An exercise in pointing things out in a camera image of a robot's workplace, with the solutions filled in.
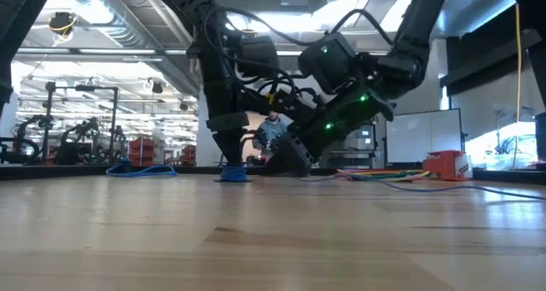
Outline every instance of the person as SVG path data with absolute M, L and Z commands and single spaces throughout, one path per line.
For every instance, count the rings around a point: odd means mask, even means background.
M 279 113 L 270 111 L 258 131 L 261 132 L 263 138 L 254 137 L 253 146 L 260 150 L 262 155 L 269 158 L 274 152 L 271 149 L 271 143 L 287 132 L 287 126 L 282 122 Z

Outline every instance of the wooden table surface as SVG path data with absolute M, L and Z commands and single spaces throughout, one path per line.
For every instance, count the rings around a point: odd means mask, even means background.
M 0 182 L 0 290 L 546 290 L 545 202 L 214 178 Z

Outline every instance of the colorful cable bundle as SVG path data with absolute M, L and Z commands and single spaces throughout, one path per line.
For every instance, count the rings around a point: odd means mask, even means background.
M 406 182 L 422 180 L 429 173 L 425 171 L 338 170 L 336 177 L 354 181 Z

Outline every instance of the whiteboard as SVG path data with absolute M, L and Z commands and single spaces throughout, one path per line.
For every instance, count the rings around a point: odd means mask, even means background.
M 394 116 L 386 123 L 388 163 L 415 163 L 434 151 L 462 150 L 458 109 Z

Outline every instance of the coiled blue cable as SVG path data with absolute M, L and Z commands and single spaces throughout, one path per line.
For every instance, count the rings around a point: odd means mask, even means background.
M 113 177 L 120 177 L 120 178 L 136 178 L 136 177 L 158 177 L 158 176 L 178 176 L 178 173 L 174 171 L 174 168 L 172 166 L 166 166 L 166 165 L 160 165 L 160 166 L 150 166 L 148 168 L 145 168 L 139 172 L 115 172 L 117 169 L 119 169 L 122 166 L 126 166 L 127 164 L 130 164 L 130 162 L 124 161 L 118 163 L 116 166 L 112 166 L 106 170 L 106 174 L 108 176 Z M 152 172 L 153 170 L 157 169 L 169 169 L 168 172 Z
M 247 169 L 243 164 L 240 165 L 225 165 L 222 168 L 219 182 L 248 182 Z

